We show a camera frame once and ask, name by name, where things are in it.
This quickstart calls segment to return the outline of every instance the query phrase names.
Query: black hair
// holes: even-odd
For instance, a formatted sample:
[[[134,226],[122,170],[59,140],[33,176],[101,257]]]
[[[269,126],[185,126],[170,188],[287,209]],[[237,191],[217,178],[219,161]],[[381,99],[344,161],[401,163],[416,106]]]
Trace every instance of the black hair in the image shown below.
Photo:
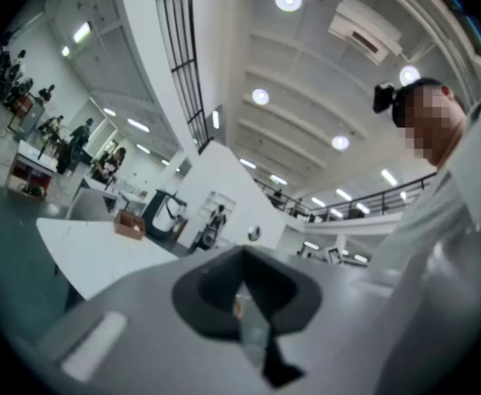
[[[397,128],[405,127],[405,99],[414,93],[419,86],[440,87],[442,84],[435,79],[423,77],[406,86],[395,89],[392,83],[384,83],[374,87],[374,103],[372,109],[375,113],[381,113],[392,105],[392,121]],[[464,110],[462,101],[455,95],[458,105]]]

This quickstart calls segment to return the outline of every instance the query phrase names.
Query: ceiling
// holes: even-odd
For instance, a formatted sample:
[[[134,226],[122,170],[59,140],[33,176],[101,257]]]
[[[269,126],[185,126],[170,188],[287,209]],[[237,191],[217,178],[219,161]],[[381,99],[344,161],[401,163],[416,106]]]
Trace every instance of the ceiling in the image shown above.
[[[109,121],[130,141],[169,160],[178,150],[177,141],[154,91],[143,80],[114,0],[46,0],[44,11],[58,45],[70,48],[70,66],[94,101],[117,114],[104,114]],[[72,36],[85,21],[93,31],[75,44]],[[150,132],[131,126],[127,119],[146,125]]]
[[[407,64],[463,97],[446,58],[413,16],[395,0],[358,0],[401,33],[402,54],[390,53],[377,65],[328,32],[342,0],[303,0],[295,12],[279,9],[274,0],[245,1],[250,20],[236,33],[247,50],[242,63],[235,61],[243,82],[230,95],[237,103],[225,106],[236,107],[226,112],[233,131],[228,146],[257,165],[248,169],[254,177],[275,187],[269,176],[276,174],[288,181],[285,193],[330,204],[343,201],[335,197],[336,188],[355,198],[389,188],[383,168],[400,183],[432,172],[414,159],[389,114],[371,109],[374,86],[384,81],[400,86],[399,71]],[[231,75],[239,74],[233,70]],[[253,101],[258,88],[268,92],[268,104]],[[330,145],[338,135],[350,141],[344,152]]]

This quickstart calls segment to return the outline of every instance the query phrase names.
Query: cardboard box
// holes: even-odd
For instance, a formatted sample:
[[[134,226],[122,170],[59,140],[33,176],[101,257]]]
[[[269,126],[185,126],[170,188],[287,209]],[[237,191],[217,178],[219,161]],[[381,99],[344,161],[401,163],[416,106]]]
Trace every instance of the cardboard box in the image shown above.
[[[131,239],[141,240],[145,235],[145,222],[139,216],[126,211],[119,211],[114,219],[114,231]]]

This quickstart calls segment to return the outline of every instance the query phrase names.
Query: floor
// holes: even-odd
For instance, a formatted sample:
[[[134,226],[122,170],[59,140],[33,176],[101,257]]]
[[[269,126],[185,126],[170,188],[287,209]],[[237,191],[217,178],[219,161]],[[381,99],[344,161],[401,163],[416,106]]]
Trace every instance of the floor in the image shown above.
[[[7,125],[12,120],[13,114],[4,106],[0,105],[0,186],[5,186],[8,170],[16,155],[18,143],[14,140],[14,134],[7,130]],[[37,132],[32,132],[28,137],[28,143],[40,149],[43,142]],[[56,174],[49,186],[47,202],[61,207],[69,207],[72,198],[77,191],[82,176],[88,170],[88,165],[80,164],[77,166],[71,177]]]
[[[28,342],[63,315],[68,292],[67,280],[54,276],[35,220],[62,219],[66,211],[0,187],[0,324]]]

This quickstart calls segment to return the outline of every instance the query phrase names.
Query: ceiling light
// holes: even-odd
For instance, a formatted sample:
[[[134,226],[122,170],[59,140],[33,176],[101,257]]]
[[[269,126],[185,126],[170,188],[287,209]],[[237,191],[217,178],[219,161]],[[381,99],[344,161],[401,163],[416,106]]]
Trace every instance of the ceiling light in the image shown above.
[[[278,8],[284,10],[285,12],[294,12],[303,3],[302,0],[275,0],[275,4],[277,4]]]
[[[316,245],[316,244],[313,244],[311,243],[310,241],[306,241],[305,243],[303,243],[305,246],[308,246],[309,248],[311,249],[314,249],[314,250],[319,250],[320,249],[320,246]]]
[[[251,97],[254,99],[255,103],[259,105],[266,105],[270,101],[268,92],[264,89],[256,89],[251,94]]]
[[[282,184],[283,186],[286,186],[288,184],[288,181],[281,179],[277,175],[270,175],[270,179],[273,180],[275,183]]]
[[[132,118],[128,118],[127,122],[131,126],[134,126],[135,128],[139,128],[140,130],[143,130],[144,132],[149,133],[149,128],[147,126],[144,126],[143,124],[137,122],[136,120],[133,120]]]
[[[140,150],[140,151],[144,151],[146,154],[150,154],[151,151],[149,151],[146,147],[140,145],[139,143],[136,144],[136,147]]]
[[[220,124],[219,124],[219,121],[218,121],[218,111],[214,110],[212,114],[213,114],[213,127],[219,128]]]
[[[343,218],[343,214],[336,209],[330,209],[330,213],[336,215],[338,218]]]
[[[326,207],[325,203],[319,200],[317,197],[313,197],[312,202],[315,203],[316,205],[319,205],[320,207]]]
[[[359,209],[364,214],[370,214],[371,213],[371,210],[368,207],[366,207],[365,205],[363,205],[362,203],[357,203],[356,207],[357,207],[357,209]]]
[[[255,164],[253,164],[253,163],[251,163],[247,160],[243,160],[242,158],[240,158],[239,161],[241,162],[241,164],[244,164],[247,167],[253,168],[254,170],[257,168],[257,165],[255,165]]]
[[[395,177],[387,170],[382,170],[381,175],[387,180],[392,187],[398,185],[398,182],[396,181]]]
[[[367,263],[368,259],[365,256],[361,256],[359,254],[355,254],[354,258],[360,262]]]
[[[344,151],[348,148],[349,144],[350,142],[345,136],[336,136],[334,139],[332,139],[332,146],[338,151]]]
[[[74,41],[80,42],[85,38],[88,33],[91,32],[91,24],[89,22],[85,22],[80,29],[77,30],[76,34],[74,34]]]
[[[352,197],[348,194],[348,193],[345,193],[343,190],[341,190],[340,188],[338,188],[336,190],[336,193],[341,196],[343,199],[345,200],[348,200],[349,202],[352,201]]]
[[[399,81],[402,86],[407,86],[420,78],[420,72],[415,66],[404,66],[399,71]]]

